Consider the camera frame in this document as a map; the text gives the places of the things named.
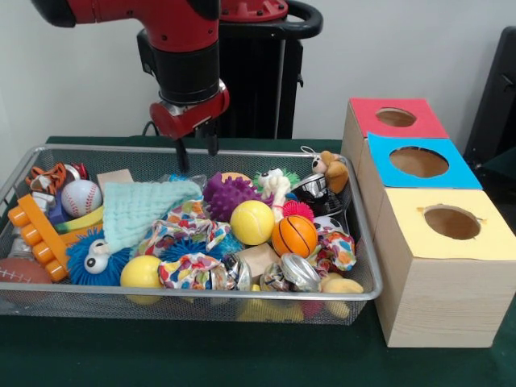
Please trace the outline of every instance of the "brown teddy bear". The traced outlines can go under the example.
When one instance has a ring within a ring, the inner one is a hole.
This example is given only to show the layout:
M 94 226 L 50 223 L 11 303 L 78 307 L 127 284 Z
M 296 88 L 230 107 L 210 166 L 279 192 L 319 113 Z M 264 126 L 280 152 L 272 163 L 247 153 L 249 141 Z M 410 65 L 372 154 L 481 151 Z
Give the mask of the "brown teddy bear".
M 321 152 L 312 162 L 312 170 L 315 173 L 324 173 L 329 189 L 340 194 L 347 184 L 349 172 L 346 165 L 339 160 L 338 155 L 329 151 Z

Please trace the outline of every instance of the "baseball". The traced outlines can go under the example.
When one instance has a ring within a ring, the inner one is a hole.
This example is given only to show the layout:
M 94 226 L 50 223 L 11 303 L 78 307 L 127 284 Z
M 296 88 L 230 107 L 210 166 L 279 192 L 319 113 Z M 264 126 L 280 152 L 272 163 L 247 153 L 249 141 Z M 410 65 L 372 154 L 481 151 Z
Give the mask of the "baseball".
M 63 189 L 61 203 L 68 215 L 80 218 L 102 205 L 102 195 L 92 181 L 75 180 Z

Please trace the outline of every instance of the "wire basket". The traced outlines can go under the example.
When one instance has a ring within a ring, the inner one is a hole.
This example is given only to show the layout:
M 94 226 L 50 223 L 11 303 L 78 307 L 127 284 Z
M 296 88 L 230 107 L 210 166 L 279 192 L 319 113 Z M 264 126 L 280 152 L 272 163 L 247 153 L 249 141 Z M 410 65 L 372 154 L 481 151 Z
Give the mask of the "wire basket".
M 305 153 L 221 151 L 210 157 L 206 151 L 193 149 L 189 150 L 189 158 L 191 176 L 210 177 L 218 171 L 234 171 L 252 177 L 276 167 L 296 172 L 301 178 L 311 173 L 311 155 Z M 30 168 L 47 170 L 58 162 L 84 163 L 93 179 L 98 173 L 129 169 L 135 181 L 157 181 L 179 170 L 171 149 L 44 145 L 22 158 L 0 189 L 0 198 L 8 201 L 13 194 L 17 198 L 28 194 L 24 178 Z M 356 176 L 351 163 L 345 158 L 343 162 L 350 179 L 340 198 L 344 204 L 340 220 L 356 241 L 357 257 L 347 277 L 364 287 L 362 294 L 138 289 L 78 286 L 67 281 L 54 285 L 0 282 L 0 314 L 349 325 L 365 303 L 380 294 L 382 284 Z M 8 223 L 0 234 L 0 256 L 10 251 L 12 231 Z

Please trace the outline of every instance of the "orange toy block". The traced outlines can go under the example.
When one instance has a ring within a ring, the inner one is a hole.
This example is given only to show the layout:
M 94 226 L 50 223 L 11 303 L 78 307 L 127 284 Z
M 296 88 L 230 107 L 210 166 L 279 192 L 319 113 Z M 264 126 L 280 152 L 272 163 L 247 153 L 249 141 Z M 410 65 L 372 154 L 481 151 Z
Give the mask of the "orange toy block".
M 20 198 L 18 206 L 9 211 L 8 216 L 15 227 L 22 227 L 23 240 L 32 246 L 32 254 L 45 267 L 52 280 L 64 280 L 68 276 L 67 246 L 32 196 Z

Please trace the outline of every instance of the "white wall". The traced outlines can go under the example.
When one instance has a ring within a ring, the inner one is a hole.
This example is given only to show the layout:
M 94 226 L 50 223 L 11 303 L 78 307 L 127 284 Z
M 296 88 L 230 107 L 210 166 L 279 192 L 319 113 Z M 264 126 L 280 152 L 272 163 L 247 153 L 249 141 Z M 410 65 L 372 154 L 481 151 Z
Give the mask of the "white wall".
M 516 2 L 497 0 L 309 0 L 323 33 L 305 41 L 305 88 L 294 136 L 342 135 L 351 96 L 424 97 L 460 148 L 498 37 Z M 49 135 L 135 135 L 156 99 L 140 68 L 135 21 L 46 24 L 28 0 L 0 13 L 0 180 Z

